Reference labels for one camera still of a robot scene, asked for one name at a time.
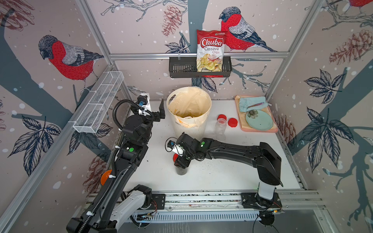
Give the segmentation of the Chuba cassava chips bag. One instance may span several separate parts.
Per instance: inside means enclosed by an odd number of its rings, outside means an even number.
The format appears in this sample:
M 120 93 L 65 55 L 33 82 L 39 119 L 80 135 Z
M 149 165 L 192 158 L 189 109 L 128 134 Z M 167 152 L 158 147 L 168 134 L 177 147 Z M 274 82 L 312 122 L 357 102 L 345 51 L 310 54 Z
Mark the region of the Chuba cassava chips bag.
M 226 32 L 197 30 L 198 72 L 221 72 Z

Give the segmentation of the glass jar with tea leaves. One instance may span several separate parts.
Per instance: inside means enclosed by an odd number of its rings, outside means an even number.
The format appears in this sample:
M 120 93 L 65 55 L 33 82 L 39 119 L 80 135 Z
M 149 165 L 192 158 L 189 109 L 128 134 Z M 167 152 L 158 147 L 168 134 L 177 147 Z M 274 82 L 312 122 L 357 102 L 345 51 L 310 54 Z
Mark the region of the glass jar with tea leaves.
M 215 136 L 218 141 L 225 141 L 225 130 L 226 130 L 227 122 L 224 118 L 219 118 L 215 125 Z

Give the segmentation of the pink plastic tray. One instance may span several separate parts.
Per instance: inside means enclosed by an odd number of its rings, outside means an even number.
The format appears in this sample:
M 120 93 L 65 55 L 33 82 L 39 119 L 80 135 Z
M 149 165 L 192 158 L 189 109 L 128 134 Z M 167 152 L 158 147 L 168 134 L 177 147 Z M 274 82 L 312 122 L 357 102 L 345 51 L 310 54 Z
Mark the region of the pink plastic tray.
M 264 107 L 264 103 L 256 106 L 251 113 L 248 111 L 242 112 L 240 110 L 240 99 L 256 98 L 258 96 L 235 96 L 235 104 L 238 113 L 239 125 L 244 132 L 265 132 L 277 133 L 278 126 L 275 123 L 274 117 L 270 111 L 269 106 Z

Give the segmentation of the black wall basket shelf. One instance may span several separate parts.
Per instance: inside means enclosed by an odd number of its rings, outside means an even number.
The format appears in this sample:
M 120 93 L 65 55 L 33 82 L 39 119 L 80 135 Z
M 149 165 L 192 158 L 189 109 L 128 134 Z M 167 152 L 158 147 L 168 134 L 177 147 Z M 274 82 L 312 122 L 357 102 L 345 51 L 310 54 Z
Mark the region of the black wall basket shelf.
M 223 58 L 222 71 L 197 71 L 196 57 L 170 57 L 169 73 L 171 78 L 226 78 L 231 75 L 231 58 Z

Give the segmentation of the red jar lid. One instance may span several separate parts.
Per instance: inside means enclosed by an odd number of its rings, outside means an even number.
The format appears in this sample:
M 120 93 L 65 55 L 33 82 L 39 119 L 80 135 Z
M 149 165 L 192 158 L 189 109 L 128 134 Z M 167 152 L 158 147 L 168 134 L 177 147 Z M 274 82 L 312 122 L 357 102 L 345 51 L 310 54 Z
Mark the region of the red jar lid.
M 231 127 L 231 128 L 235 128 L 235 127 L 237 127 L 237 125 L 238 125 L 238 120 L 237 119 L 235 119 L 235 118 L 230 118 L 229 120 L 228 120 L 228 125 Z
M 217 117 L 217 120 L 219 120 L 219 119 L 227 120 L 227 117 L 226 117 L 226 115 L 224 115 L 224 114 L 220 114 L 220 115 L 218 115 L 218 117 Z

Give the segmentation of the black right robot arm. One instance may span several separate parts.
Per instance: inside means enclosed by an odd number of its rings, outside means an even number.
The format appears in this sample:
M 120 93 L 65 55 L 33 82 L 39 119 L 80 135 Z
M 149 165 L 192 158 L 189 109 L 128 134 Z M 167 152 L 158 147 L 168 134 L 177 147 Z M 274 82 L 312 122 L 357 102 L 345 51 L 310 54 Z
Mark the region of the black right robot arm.
M 182 133 L 173 141 L 165 142 L 165 149 L 175 153 L 174 165 L 185 170 L 192 160 L 223 159 L 250 165 L 257 169 L 260 179 L 256 193 L 244 193 L 241 196 L 244 208 L 266 211 L 270 208 L 282 208 L 282 203 L 275 192 L 281 182 L 281 157 L 265 142 L 258 146 L 240 146 L 223 143 L 211 138 L 197 140 Z

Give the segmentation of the mint green flower plate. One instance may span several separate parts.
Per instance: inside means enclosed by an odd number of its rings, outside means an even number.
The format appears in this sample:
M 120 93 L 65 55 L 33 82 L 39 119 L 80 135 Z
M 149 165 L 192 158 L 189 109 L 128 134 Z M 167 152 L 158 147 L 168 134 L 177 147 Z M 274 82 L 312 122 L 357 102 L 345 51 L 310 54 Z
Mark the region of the mint green flower plate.
M 245 118 L 248 125 L 258 131 L 268 131 L 273 127 L 272 117 L 262 110 L 251 110 Z

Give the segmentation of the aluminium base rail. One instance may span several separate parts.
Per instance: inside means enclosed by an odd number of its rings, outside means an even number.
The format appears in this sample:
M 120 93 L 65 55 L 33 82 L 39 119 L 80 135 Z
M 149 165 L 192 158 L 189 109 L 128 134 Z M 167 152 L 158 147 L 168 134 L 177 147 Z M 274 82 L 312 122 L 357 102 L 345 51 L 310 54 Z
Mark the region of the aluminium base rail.
M 319 194 L 307 190 L 278 190 L 272 201 L 260 201 L 254 191 L 153 192 L 151 205 L 131 217 L 140 227 L 156 223 L 258 221 L 292 210 L 325 209 Z

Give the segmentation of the orange cup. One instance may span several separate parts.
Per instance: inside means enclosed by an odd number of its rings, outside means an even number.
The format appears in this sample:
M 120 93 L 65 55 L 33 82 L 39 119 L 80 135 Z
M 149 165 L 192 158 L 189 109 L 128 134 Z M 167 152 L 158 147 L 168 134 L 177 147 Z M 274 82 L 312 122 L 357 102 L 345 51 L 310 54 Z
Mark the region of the orange cup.
M 106 181 L 108 180 L 109 176 L 111 175 L 112 170 L 107 170 L 103 173 L 100 179 L 100 184 L 105 185 Z

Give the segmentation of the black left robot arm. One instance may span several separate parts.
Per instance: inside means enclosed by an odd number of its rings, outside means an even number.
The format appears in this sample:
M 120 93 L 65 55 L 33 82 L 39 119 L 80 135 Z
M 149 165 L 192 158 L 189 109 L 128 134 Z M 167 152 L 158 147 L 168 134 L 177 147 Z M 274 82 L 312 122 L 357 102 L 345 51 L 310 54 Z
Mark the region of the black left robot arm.
M 166 117 L 164 102 L 157 112 L 148 107 L 146 95 L 137 102 L 119 101 L 113 109 L 113 121 L 124 134 L 124 139 L 111 161 L 112 170 L 98 195 L 80 217 L 73 217 L 66 230 L 69 233 L 116 233 L 120 227 L 140 209 L 152 203 L 152 190 L 137 185 L 129 196 L 117 204 L 123 190 L 140 166 L 148 150 L 154 122 Z

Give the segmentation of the red-lidded glass jar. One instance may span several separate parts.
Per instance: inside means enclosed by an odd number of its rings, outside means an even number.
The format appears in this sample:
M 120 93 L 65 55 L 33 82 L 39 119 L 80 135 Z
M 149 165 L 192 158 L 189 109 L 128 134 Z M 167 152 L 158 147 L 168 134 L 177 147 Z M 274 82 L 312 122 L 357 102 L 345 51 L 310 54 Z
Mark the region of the red-lidded glass jar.
M 179 157 L 179 155 L 176 154 L 176 153 L 173 155 L 173 162 L 174 162 L 176 173 L 178 175 L 185 175 L 187 173 L 188 169 L 187 168 L 182 168 L 181 166 L 179 166 L 177 164 L 176 160 L 177 160 L 178 157 Z

